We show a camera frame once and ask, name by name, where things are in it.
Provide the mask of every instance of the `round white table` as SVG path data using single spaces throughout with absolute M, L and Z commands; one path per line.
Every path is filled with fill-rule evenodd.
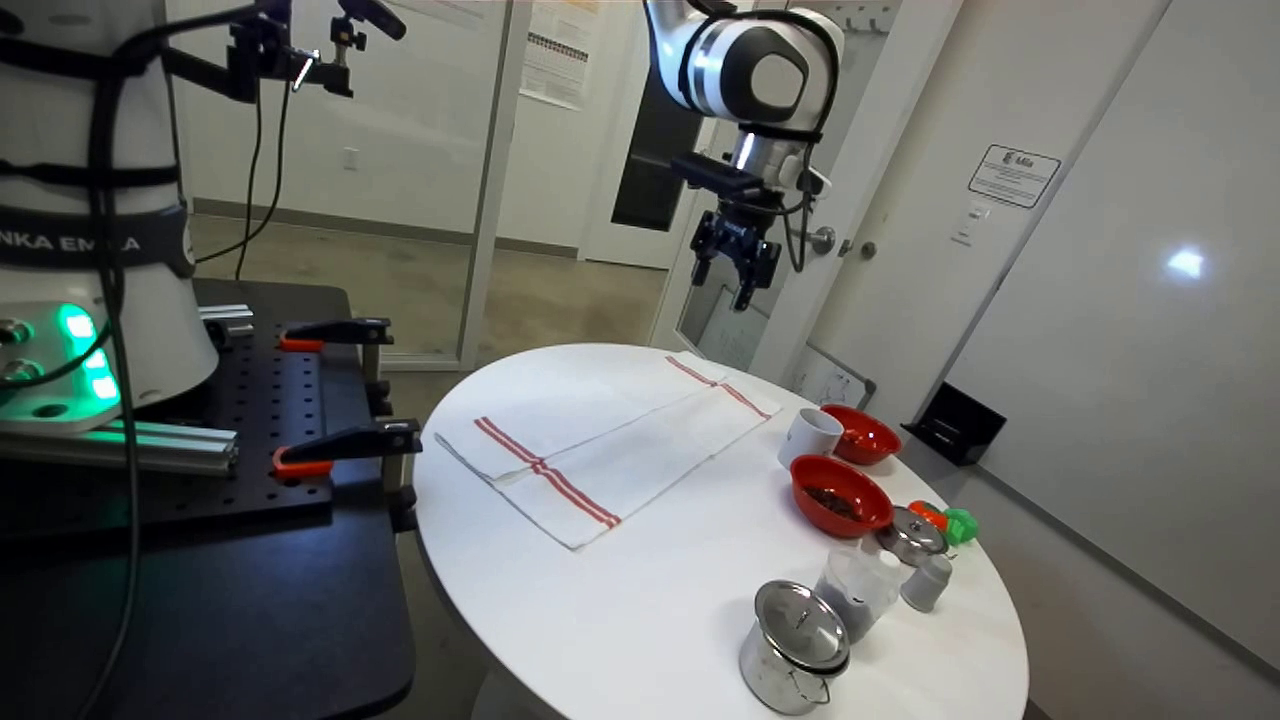
M 570 346 L 479 369 L 514 373 L 548 354 L 619 354 Z M 837 539 L 804 525 L 787 474 L 773 459 L 809 402 L 734 373 L 785 411 L 683 478 L 615 533 L 570 553 L 463 470 L 426 429 L 415 519 L 426 553 L 479 643 L 548 708 L 575 720 L 754 720 L 773 716 L 739 679 L 763 581 L 816 583 Z M 869 470 L 895 499 L 942 498 L 902 459 Z M 851 653 L 816 720 L 921 716 L 1017 720 L 1029 706 L 1029 653 L 1007 589 L 981 546 L 955 550 L 937 614 L 895 604 Z

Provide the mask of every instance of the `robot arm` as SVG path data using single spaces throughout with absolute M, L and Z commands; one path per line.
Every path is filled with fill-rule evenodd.
M 844 35 L 833 22 L 809 9 L 792 13 L 734 13 L 734 5 L 644 0 L 651 67 L 664 91 L 689 114 L 739 126 L 734 165 L 709 157 L 678 162 L 691 187 L 722 195 L 722 213 L 700 222 L 691 241 L 709 275 L 715 254 L 739 270 L 739 302 L 773 286 L 780 249 L 763 241 L 785 195 L 816 195 L 809 153 L 822 143 L 841 66 Z

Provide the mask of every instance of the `red bowl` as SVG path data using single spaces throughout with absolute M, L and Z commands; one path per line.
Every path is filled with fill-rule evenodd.
M 894 499 L 880 486 L 833 455 L 796 455 L 792 492 L 809 525 L 841 539 L 894 525 Z
M 869 411 L 825 405 L 830 415 L 844 424 L 844 437 L 837 446 L 837 455 L 849 464 L 880 464 L 885 455 L 902 454 L 902 439 L 888 424 L 880 424 Z

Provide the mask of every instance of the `red stripe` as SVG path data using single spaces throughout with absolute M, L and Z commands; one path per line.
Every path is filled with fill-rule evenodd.
M 691 375 L 691 380 L 700 380 L 700 383 L 715 389 L 705 373 L 697 373 L 697 369 L 682 364 L 678 358 L 669 358 L 669 364 L 678 364 L 683 375 Z
M 615 528 L 626 525 L 619 515 L 614 515 L 609 507 L 602 507 L 587 492 L 582 492 L 559 470 L 553 470 L 548 459 L 541 459 L 535 454 L 529 454 L 515 437 L 510 437 L 505 429 L 495 429 L 492 415 L 479 415 L 478 429 L 495 439 L 499 449 L 510 449 L 514 455 L 520 455 L 541 480 L 548 480 L 570 503 L 575 503 L 582 514 L 587 514 L 596 525 Z
M 739 389 L 734 383 L 722 383 L 734 402 L 747 405 L 747 411 L 758 411 L 762 419 L 767 419 L 767 411 L 762 405 L 754 405 L 754 397 L 744 397 Z

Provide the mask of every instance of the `floor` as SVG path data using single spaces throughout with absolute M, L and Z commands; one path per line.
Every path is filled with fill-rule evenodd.
M 240 237 L 240 215 L 197 213 L 197 257 Z M 235 257 L 200 275 L 234 275 Z M 341 222 L 275 222 L 252 249 L 245 279 L 341 286 L 365 318 L 393 318 L 402 354 L 451 358 L 471 272 L 471 243 L 403 227 Z M 644 346 L 660 307 L 664 272 L 575 263 L 570 254 L 499 243 L 488 293 L 483 361 L 541 346 L 614 339 Z M 459 375 L 395 375 L 395 415 L 426 419 Z M 403 604 L 415 642 L 415 679 L 389 720 L 545 720 L 451 617 L 415 536 L 402 536 Z

